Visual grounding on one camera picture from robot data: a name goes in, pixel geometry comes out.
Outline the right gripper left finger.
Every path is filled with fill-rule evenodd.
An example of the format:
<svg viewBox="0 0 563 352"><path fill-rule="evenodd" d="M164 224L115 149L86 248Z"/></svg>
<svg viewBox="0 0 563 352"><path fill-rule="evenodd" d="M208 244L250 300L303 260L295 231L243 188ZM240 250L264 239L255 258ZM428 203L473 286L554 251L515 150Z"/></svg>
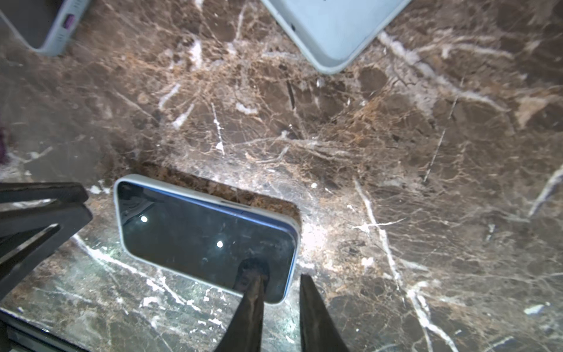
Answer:
<svg viewBox="0 0 563 352"><path fill-rule="evenodd" d="M265 292L270 279L266 263L242 263L233 289L243 293L227 331L215 351L261 351Z"/></svg>

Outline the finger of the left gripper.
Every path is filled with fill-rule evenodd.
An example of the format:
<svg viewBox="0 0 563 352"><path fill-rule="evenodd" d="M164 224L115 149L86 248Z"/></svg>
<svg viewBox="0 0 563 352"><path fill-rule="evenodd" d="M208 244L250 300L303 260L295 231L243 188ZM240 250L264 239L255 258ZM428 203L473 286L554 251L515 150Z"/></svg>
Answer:
<svg viewBox="0 0 563 352"><path fill-rule="evenodd" d="M84 203L89 195L80 183L1 183L1 203L44 199Z"/></svg>
<svg viewBox="0 0 563 352"><path fill-rule="evenodd" d="M92 221L81 203L1 213L1 297Z"/></svg>

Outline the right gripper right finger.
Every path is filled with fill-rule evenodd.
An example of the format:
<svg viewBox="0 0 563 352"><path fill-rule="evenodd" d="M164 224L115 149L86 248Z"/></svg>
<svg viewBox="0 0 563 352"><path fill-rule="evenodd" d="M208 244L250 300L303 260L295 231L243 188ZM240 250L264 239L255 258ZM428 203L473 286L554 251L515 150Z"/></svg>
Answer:
<svg viewBox="0 0 563 352"><path fill-rule="evenodd" d="M349 351L312 277L307 274L300 278L299 308L302 351Z"/></svg>

